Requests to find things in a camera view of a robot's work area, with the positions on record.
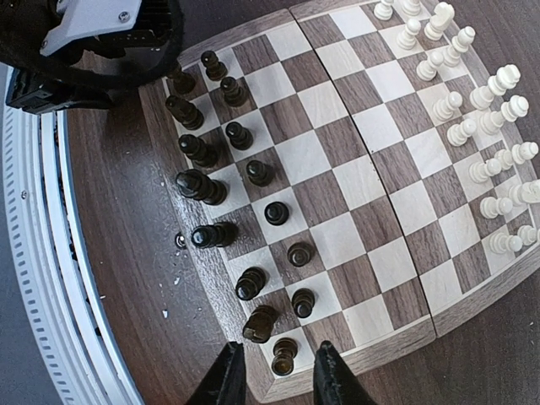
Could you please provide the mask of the dark bishop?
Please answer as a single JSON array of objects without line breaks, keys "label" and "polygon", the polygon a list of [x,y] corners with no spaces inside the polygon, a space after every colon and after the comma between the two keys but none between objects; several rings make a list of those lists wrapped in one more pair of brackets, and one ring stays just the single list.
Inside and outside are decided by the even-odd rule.
[{"label": "dark bishop", "polygon": [[247,268],[237,280],[235,295],[238,299],[248,301],[259,295],[267,283],[267,275],[260,267]]}]

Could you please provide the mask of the dark rook chess piece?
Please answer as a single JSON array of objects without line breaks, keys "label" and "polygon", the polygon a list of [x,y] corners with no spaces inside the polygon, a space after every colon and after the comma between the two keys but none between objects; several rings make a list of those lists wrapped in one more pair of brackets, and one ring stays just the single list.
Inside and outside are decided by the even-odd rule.
[{"label": "dark rook chess piece", "polygon": [[171,81],[173,90],[178,95],[188,95],[197,84],[196,79],[190,73],[183,71],[180,63],[177,63],[167,74],[167,78]]}]

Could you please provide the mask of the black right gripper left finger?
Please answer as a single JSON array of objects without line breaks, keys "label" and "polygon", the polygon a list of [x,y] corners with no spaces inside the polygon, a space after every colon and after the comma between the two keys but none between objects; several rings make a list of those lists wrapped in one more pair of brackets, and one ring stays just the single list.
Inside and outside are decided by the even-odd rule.
[{"label": "black right gripper left finger", "polygon": [[190,396],[187,405],[246,403],[246,362],[243,343],[227,342]]}]

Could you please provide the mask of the dark pawn file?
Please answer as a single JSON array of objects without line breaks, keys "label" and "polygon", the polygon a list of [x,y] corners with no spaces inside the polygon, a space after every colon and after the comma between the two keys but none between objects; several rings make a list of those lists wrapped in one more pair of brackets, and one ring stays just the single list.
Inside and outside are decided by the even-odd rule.
[{"label": "dark pawn file", "polygon": [[220,89],[227,105],[239,107],[245,104],[247,93],[235,78],[225,77],[220,83]]},{"label": "dark pawn file", "polygon": [[273,181],[273,168],[260,160],[250,160],[246,165],[249,181],[255,186],[268,186]]},{"label": "dark pawn file", "polygon": [[232,121],[226,126],[225,135],[229,138],[230,145],[241,151],[249,149],[254,142],[251,132],[237,121]]},{"label": "dark pawn file", "polygon": [[281,226],[289,218],[289,208],[283,202],[271,202],[264,209],[264,217],[270,225]]}]

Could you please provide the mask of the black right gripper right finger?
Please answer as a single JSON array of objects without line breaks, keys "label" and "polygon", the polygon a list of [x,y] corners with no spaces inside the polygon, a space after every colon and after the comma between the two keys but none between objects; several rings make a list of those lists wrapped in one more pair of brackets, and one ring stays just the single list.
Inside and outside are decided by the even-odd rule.
[{"label": "black right gripper right finger", "polygon": [[323,341],[316,351],[313,401],[316,405],[375,405],[375,401],[328,340]]}]

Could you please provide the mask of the dark queen chess piece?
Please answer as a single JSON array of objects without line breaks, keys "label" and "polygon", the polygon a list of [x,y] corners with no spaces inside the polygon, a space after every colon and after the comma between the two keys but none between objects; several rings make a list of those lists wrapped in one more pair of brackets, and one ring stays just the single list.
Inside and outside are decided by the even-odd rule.
[{"label": "dark queen chess piece", "polygon": [[190,169],[181,171],[175,178],[180,194],[195,201],[210,206],[221,204],[227,197],[223,182],[213,180],[200,170]]}]

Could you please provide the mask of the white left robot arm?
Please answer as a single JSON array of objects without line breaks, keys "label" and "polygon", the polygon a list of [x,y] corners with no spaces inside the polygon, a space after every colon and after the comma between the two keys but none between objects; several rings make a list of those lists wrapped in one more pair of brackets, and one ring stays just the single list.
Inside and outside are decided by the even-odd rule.
[{"label": "white left robot arm", "polygon": [[35,115],[109,109],[111,95],[174,70],[183,34],[177,1],[3,1],[4,102]]}]

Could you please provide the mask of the dark knight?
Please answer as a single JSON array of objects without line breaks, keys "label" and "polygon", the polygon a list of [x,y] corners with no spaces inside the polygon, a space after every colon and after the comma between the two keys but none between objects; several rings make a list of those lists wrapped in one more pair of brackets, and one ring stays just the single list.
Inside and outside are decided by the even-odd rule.
[{"label": "dark knight", "polygon": [[253,343],[266,343],[271,337],[279,312],[270,305],[259,305],[243,326],[242,335]]}]

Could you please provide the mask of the dark pawn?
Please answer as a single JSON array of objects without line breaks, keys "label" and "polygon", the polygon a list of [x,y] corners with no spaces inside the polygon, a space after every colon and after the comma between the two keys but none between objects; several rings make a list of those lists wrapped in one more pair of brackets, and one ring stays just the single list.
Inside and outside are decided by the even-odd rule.
[{"label": "dark pawn", "polygon": [[299,318],[307,318],[311,315],[316,299],[311,289],[298,289],[294,292],[291,305],[294,313]]}]

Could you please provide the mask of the dark king chess piece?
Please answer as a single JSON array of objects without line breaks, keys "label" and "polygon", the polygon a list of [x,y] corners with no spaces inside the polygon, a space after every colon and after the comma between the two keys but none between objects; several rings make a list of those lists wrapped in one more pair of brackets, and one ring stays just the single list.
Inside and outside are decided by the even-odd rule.
[{"label": "dark king chess piece", "polygon": [[191,235],[191,242],[199,249],[226,247],[231,245],[238,235],[238,227],[231,222],[219,222],[197,226]]}]

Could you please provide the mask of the dark corner rook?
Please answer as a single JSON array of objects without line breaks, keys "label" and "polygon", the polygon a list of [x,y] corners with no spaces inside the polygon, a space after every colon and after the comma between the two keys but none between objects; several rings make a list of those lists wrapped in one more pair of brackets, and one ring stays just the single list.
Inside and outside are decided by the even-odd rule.
[{"label": "dark corner rook", "polygon": [[272,372],[277,376],[290,375],[294,370],[297,353],[298,343],[293,338],[280,338],[273,346]]}]

